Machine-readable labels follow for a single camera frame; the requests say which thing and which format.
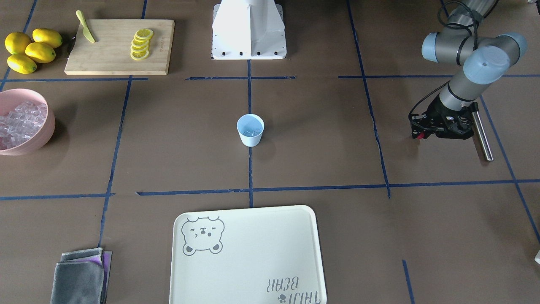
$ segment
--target wooden cutting board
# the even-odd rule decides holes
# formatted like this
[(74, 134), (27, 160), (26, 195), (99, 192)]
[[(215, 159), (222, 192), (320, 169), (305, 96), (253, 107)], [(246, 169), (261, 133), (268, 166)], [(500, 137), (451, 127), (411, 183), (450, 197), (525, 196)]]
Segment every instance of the wooden cutting board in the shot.
[[(86, 22), (96, 42), (89, 42), (79, 25), (64, 70), (67, 75), (167, 75), (174, 20), (88, 19)], [(154, 31), (150, 55), (136, 61), (130, 56), (131, 41), (137, 30), (143, 28)]]

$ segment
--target folded cloth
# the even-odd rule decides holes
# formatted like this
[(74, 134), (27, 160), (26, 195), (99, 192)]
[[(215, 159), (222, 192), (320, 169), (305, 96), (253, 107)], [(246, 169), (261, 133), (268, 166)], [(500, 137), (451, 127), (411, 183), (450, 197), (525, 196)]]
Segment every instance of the folded cloth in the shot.
[(112, 252), (101, 248), (63, 253), (56, 264), (51, 304), (103, 304)]
[(100, 304), (103, 279), (103, 267), (95, 262), (58, 262), (51, 304)]

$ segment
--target light blue joint cap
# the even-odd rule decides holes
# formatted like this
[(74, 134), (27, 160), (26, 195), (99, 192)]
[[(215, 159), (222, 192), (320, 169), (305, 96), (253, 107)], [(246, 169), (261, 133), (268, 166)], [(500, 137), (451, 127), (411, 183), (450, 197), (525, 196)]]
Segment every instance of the light blue joint cap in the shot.
[(510, 57), (492, 45), (481, 47), (465, 60), (463, 73), (472, 82), (490, 84), (501, 78), (510, 67)]
[(523, 55), (525, 55), (525, 52), (527, 51), (527, 48), (529, 48), (527, 40), (520, 33), (507, 32), (507, 33), (504, 33), (504, 34), (499, 35), (499, 36), (508, 36), (508, 37), (510, 37), (510, 38), (512, 38), (512, 39), (514, 39), (516, 41), (517, 45), (519, 46), (519, 59), (521, 59), (521, 57), (523, 57)]
[(422, 56), (429, 61), (438, 62), (435, 55), (435, 40), (437, 39), (437, 33), (432, 32), (424, 39), (422, 43)]

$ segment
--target black cable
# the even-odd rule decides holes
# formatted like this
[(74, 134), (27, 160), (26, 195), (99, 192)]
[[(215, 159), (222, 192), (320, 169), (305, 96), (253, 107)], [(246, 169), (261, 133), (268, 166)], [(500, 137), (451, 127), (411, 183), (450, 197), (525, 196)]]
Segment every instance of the black cable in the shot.
[(431, 91), (429, 94), (425, 95), (424, 98), (420, 99), (420, 101), (418, 101), (414, 107), (410, 110), (409, 112), (409, 121), (411, 122), (411, 124), (425, 130), (425, 131), (430, 131), (430, 132), (436, 132), (438, 131), (437, 129), (431, 129), (431, 128), (426, 128), (416, 122), (413, 121), (413, 111), (414, 109), (416, 109), (416, 107), (418, 107), (419, 104), (421, 104), (424, 100), (428, 99), (429, 96), (433, 95), (435, 92), (439, 91), (440, 89), (442, 89), (445, 85), (447, 85), (450, 81), (446, 81), (445, 83), (441, 84), (440, 87), (436, 88), (435, 90)]
[(493, 11), (493, 9), (497, 6), (497, 3), (499, 3), (499, 0), (495, 1), (495, 4), (493, 4), (493, 6), (491, 7), (491, 9), (485, 13), (484, 15), (484, 18), (487, 18), (489, 16), (489, 14), (491, 14), (491, 12)]
[[(465, 8), (467, 13), (469, 14), (469, 17), (471, 18), (471, 21), (472, 21), (471, 25), (469, 25), (469, 26), (465, 26), (465, 25), (462, 25), (462, 24), (452, 24), (452, 25), (450, 25), (450, 24), (447, 24), (446, 22), (444, 22), (442, 20), (442, 18), (441, 18), (442, 11), (446, 8), (446, 6), (448, 4), (452, 4), (452, 3), (461, 5), (463, 8)], [(473, 45), (472, 50), (474, 51), (474, 50), (476, 50), (478, 48), (478, 23), (474, 19), (473, 11), (468, 6), (466, 6), (463, 2), (461, 2), (461, 1), (448, 1), (448, 2), (444, 3), (441, 6), (441, 8), (439, 9), (438, 13), (437, 13), (437, 19), (445, 28), (449, 28), (449, 29), (453, 29), (453, 30), (465, 29), (465, 30), (468, 30), (469, 33), (470, 33), (469, 28), (472, 27), (474, 29), (474, 33), (472, 33), (472, 35), (474, 37), (474, 45)]]

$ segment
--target knife handle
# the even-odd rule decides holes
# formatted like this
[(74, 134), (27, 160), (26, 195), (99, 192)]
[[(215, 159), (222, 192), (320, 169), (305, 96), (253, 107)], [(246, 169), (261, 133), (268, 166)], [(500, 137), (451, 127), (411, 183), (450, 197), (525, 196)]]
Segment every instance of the knife handle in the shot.
[(88, 25), (86, 25), (86, 19), (84, 19), (83, 12), (80, 10), (75, 12), (75, 15), (77, 15), (77, 18), (79, 18), (80, 23), (83, 25), (84, 28), (87, 28)]

